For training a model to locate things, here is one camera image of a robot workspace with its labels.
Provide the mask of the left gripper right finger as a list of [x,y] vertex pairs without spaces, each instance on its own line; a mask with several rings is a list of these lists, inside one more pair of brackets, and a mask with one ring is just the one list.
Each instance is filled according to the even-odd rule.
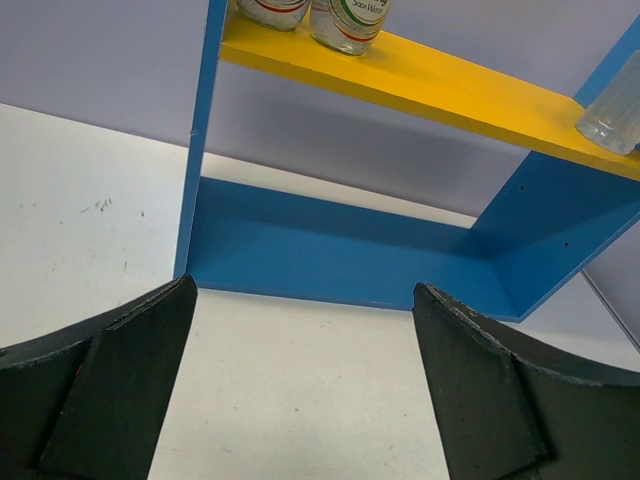
[[419,283],[413,319],[453,479],[636,479],[639,375]]

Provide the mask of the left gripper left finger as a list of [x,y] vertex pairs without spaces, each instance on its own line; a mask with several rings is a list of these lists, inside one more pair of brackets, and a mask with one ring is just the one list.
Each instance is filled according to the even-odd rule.
[[197,295],[185,274],[2,348],[2,478],[147,478]]

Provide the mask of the Pocari water bottle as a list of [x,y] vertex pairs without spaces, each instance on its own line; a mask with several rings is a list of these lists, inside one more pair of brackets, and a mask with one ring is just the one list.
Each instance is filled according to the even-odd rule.
[[628,155],[639,144],[639,51],[634,52],[577,120],[594,144]]

